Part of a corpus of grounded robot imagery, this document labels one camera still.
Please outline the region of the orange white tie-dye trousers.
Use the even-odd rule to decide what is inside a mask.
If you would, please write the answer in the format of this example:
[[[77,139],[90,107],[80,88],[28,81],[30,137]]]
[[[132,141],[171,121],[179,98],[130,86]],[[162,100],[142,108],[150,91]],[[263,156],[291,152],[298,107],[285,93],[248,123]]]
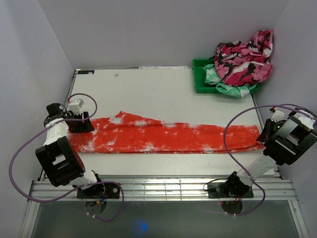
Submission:
[[[262,149],[256,125],[217,125],[163,122],[121,111],[109,118],[92,119],[94,131],[70,133],[81,153],[206,154]]]

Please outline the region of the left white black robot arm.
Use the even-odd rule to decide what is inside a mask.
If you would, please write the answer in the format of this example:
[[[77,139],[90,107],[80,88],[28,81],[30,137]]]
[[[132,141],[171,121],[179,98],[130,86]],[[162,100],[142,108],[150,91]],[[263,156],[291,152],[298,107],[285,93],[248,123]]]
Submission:
[[[51,184],[55,187],[85,184],[81,190],[87,190],[94,198],[105,193],[104,184],[99,175],[86,170],[75,148],[67,138],[68,133],[88,133],[94,131],[88,112],[82,111],[81,99],[71,101],[64,110],[61,104],[52,103],[46,107],[48,116],[44,121],[47,129],[46,140],[35,154]]]

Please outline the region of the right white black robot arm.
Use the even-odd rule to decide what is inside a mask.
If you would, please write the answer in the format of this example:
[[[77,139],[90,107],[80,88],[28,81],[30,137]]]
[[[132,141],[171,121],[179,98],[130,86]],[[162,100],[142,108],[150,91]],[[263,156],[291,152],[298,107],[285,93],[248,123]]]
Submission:
[[[242,198],[252,191],[255,181],[270,169],[296,162],[317,142],[317,116],[306,108],[295,107],[286,117],[273,106],[272,117],[265,121],[256,139],[264,146],[262,154],[248,167],[234,171],[220,187],[227,197]]]

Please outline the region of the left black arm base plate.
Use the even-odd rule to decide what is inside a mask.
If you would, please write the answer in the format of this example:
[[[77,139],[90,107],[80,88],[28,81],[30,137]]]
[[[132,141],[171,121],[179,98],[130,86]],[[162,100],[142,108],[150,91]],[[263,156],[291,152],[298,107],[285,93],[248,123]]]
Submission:
[[[93,185],[87,189],[78,189],[76,198],[78,199],[117,199],[120,196],[120,188],[113,183],[103,183]]]

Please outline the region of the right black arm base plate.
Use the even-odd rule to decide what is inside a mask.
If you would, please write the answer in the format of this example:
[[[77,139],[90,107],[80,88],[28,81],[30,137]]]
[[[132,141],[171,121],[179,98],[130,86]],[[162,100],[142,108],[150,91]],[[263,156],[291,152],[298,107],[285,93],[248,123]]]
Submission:
[[[224,178],[213,179],[203,186],[203,191],[208,193],[209,198],[253,198],[253,190],[249,186],[236,186],[226,182]]]

